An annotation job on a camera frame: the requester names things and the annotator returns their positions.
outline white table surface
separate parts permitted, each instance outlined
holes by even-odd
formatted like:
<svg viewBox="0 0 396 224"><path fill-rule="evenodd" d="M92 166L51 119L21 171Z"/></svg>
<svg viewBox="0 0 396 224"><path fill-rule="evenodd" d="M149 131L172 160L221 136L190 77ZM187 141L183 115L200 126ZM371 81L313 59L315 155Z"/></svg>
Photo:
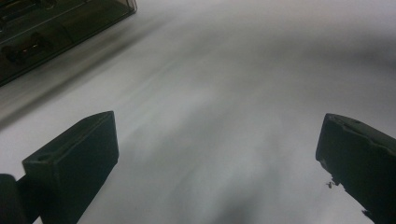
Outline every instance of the white table surface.
<svg viewBox="0 0 396 224"><path fill-rule="evenodd" d="M396 136L396 3L141 0L0 88L0 171L114 110L83 223L372 223L315 160L326 113Z"/></svg>

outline black plastic object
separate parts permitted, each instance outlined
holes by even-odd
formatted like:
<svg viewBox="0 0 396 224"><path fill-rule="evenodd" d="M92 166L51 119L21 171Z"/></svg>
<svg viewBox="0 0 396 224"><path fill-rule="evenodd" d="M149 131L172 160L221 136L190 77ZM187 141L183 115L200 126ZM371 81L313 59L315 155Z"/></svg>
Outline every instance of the black plastic object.
<svg viewBox="0 0 396 224"><path fill-rule="evenodd" d="M355 119L327 114L316 158L375 223L396 223L396 140Z"/></svg>
<svg viewBox="0 0 396 224"><path fill-rule="evenodd" d="M119 157L113 112L87 117L0 175L0 223L77 223Z"/></svg>
<svg viewBox="0 0 396 224"><path fill-rule="evenodd" d="M0 86L136 11L135 0L0 0Z"/></svg>

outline white surface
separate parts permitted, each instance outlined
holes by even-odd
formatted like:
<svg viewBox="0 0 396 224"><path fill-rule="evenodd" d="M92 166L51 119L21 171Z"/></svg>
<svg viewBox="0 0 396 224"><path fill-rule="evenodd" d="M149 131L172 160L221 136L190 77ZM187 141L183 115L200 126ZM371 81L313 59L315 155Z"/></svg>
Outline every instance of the white surface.
<svg viewBox="0 0 396 224"><path fill-rule="evenodd" d="M315 161L336 113L396 136L394 1L138 1L0 89L0 170L114 110L119 164L79 223L371 223Z"/></svg>

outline dark plastic case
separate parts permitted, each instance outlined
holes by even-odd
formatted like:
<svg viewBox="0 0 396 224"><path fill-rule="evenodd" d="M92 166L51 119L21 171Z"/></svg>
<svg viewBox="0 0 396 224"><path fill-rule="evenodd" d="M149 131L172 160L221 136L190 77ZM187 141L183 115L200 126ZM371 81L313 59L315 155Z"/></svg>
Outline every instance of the dark plastic case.
<svg viewBox="0 0 396 224"><path fill-rule="evenodd" d="M136 10L135 0L0 0L0 86Z"/></svg>

